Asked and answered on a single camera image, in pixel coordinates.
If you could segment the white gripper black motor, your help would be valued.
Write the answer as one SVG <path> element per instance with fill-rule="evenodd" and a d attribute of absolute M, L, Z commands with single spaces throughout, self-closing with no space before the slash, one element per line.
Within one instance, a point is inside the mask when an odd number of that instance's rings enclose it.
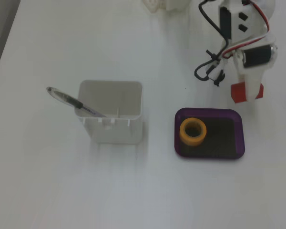
<path fill-rule="evenodd" d="M 239 82 L 244 83 L 242 94 L 246 102 L 252 102 L 264 96 L 262 77 L 264 71 L 274 65 L 277 53 L 275 38 L 263 38 L 235 51 L 234 64 Z"/>

